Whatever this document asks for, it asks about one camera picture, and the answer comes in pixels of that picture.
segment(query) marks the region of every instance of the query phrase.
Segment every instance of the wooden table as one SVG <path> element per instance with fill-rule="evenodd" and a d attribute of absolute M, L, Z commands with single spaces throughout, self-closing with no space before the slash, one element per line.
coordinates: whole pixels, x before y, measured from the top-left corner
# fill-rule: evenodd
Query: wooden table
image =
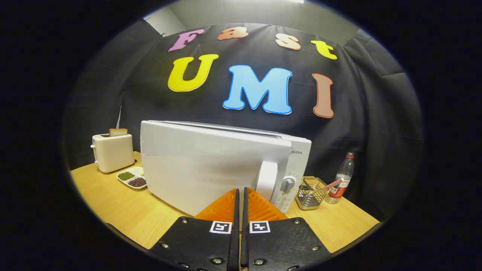
<path fill-rule="evenodd" d="M 192 216 L 170 206 L 147 188 L 134 190 L 119 182 L 118 172 L 142 166 L 139 152 L 134 152 L 134 158 L 135 164 L 109 174 L 100 172 L 93 163 L 74 169 L 71 174 L 80 194 L 103 222 L 149 249 L 178 217 Z M 318 209 L 309 211 L 300 210 L 293 201 L 286 216 L 304 218 L 330 252 L 346 246 L 378 223 L 343 197 L 338 204 L 323 201 Z"/>

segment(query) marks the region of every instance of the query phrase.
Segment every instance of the bread slice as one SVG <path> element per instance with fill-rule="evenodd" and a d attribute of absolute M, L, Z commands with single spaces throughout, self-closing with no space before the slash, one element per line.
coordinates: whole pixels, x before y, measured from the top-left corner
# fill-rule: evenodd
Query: bread slice
<path fill-rule="evenodd" d="M 109 129 L 109 136 L 125 136 L 127 129 Z"/>

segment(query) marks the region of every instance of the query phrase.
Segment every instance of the straw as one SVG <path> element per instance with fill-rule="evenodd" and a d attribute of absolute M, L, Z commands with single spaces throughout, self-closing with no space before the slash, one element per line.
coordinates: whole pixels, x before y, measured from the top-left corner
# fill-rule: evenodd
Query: straw
<path fill-rule="evenodd" d="M 335 185 L 337 185 L 337 184 L 339 184 L 339 183 L 342 183 L 342 182 L 344 182 L 344 181 L 345 181 L 345 179 L 343 179 L 343 178 L 338 179 L 337 181 L 334 181 L 333 183 L 331 183 L 331 184 L 329 184 L 329 185 L 327 185 L 327 186 L 325 186 L 325 187 L 323 187 L 323 188 L 321 188 L 321 189 L 324 190 L 324 189 L 331 188 L 331 187 L 333 187 L 333 186 L 335 186 Z"/>

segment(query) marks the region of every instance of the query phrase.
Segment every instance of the metal utensil holder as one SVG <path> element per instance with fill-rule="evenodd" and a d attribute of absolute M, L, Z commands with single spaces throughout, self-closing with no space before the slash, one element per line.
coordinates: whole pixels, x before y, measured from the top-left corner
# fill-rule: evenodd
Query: metal utensil holder
<path fill-rule="evenodd" d="M 320 188 L 320 178 L 304 177 L 299 186 L 296 202 L 302 210 L 313 210 L 320 206 L 326 196 L 326 190 Z"/>

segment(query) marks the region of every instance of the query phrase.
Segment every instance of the plastic bottle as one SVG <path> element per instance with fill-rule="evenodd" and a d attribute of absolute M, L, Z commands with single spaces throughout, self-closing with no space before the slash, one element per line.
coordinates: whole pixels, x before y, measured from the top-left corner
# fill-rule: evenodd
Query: plastic bottle
<path fill-rule="evenodd" d="M 348 183 L 350 183 L 351 176 L 353 175 L 353 169 L 355 168 L 355 164 L 353 163 L 353 152 L 348 152 L 347 156 L 345 158 L 345 161 L 340 166 L 340 169 L 338 169 L 338 172 L 336 173 L 336 178 L 335 181 L 338 179 L 343 178 L 344 181 L 338 185 L 333 186 L 330 188 L 330 191 L 328 192 L 328 195 L 326 195 L 325 201 L 329 204 L 336 204 L 338 201 L 340 201 L 341 196 L 343 196 L 343 193 L 347 189 Z"/>

